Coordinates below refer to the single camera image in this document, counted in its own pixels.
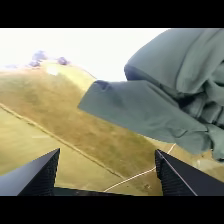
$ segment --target wire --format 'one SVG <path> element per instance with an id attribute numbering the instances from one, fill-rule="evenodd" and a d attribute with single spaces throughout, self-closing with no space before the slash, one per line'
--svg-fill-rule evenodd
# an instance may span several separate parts
<path id="1" fill-rule="evenodd" d="M 170 153 L 171 153 L 171 151 L 173 150 L 173 148 L 174 148 L 175 145 L 176 145 L 176 144 L 173 144 L 173 145 L 171 146 L 171 148 L 169 149 L 169 151 L 167 152 L 167 154 L 170 154 Z M 130 181 L 130 180 L 135 179 L 136 177 L 139 177 L 139 176 L 142 176 L 142 175 L 144 175 L 144 174 L 150 173 L 151 171 L 153 171 L 153 170 L 155 170 L 155 169 L 156 169 L 156 166 L 154 166 L 151 170 L 147 170 L 147 171 L 145 171 L 145 172 L 143 172 L 143 173 L 137 174 L 137 175 L 135 175 L 135 176 L 133 176 L 133 177 L 130 177 L 130 178 L 126 179 L 126 180 L 123 180 L 123 181 L 121 181 L 121 182 L 119 182 L 119 183 L 117 183 L 117 184 L 114 184 L 113 186 L 107 188 L 107 189 L 104 190 L 103 192 L 107 192 L 107 191 L 111 190 L 111 189 L 114 188 L 114 187 L 117 187 L 117 186 L 119 186 L 119 185 L 121 185 L 121 184 L 124 184 L 124 183 Z"/>

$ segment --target white cable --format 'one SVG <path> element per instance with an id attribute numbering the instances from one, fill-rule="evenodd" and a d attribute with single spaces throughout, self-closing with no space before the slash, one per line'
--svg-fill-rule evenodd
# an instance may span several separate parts
<path id="1" fill-rule="evenodd" d="M 167 152 L 167 154 L 170 154 L 170 152 L 173 150 L 173 148 L 174 148 L 175 145 L 176 145 L 176 144 L 173 144 L 173 145 L 171 146 L 171 148 L 169 149 L 169 151 Z M 107 191 L 109 191 L 110 189 L 112 189 L 112 188 L 114 188 L 114 187 L 117 187 L 117 186 L 119 186 L 119 185 L 121 185 L 121 184 L 123 184 L 123 183 L 126 183 L 126 182 L 128 182 L 128 181 L 130 181 L 130 180 L 135 179 L 136 177 L 139 177 L 139 176 L 142 176 L 142 175 L 144 175 L 144 174 L 150 173 L 151 171 L 153 171 L 153 170 L 155 170 L 155 169 L 156 169 L 156 166 L 154 166 L 151 170 L 147 170 L 147 171 L 145 171 L 145 172 L 143 172 L 143 173 L 140 173 L 140 174 L 137 174 L 137 175 L 135 175 L 135 176 L 133 176 L 133 177 L 130 177 L 130 178 L 128 178 L 127 180 L 123 180 L 123 181 L 121 181 L 121 182 L 119 182 L 119 183 L 117 183 L 117 184 L 114 184 L 113 186 L 107 188 L 107 189 L 104 190 L 103 192 L 107 192 Z"/>

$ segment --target folded cloth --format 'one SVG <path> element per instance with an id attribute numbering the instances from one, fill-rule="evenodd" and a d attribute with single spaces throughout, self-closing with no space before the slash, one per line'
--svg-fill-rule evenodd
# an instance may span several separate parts
<path id="1" fill-rule="evenodd" d="M 170 29 L 138 50 L 128 81 L 96 81 L 79 108 L 224 161 L 224 30 Z"/>

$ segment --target crumpled fabric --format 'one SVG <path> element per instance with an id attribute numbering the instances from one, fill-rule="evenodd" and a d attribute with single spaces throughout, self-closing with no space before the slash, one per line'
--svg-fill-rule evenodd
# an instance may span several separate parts
<path id="1" fill-rule="evenodd" d="M 79 108 L 224 161 L 224 29 L 169 29 L 139 49 L 127 81 L 92 84 Z"/>

